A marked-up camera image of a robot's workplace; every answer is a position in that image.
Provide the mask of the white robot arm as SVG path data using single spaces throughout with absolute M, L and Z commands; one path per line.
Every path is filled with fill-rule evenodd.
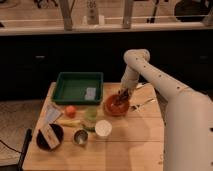
M 144 77 L 167 101 L 163 171 L 213 171 L 213 101 L 149 63 L 147 49 L 124 53 L 121 92 Z

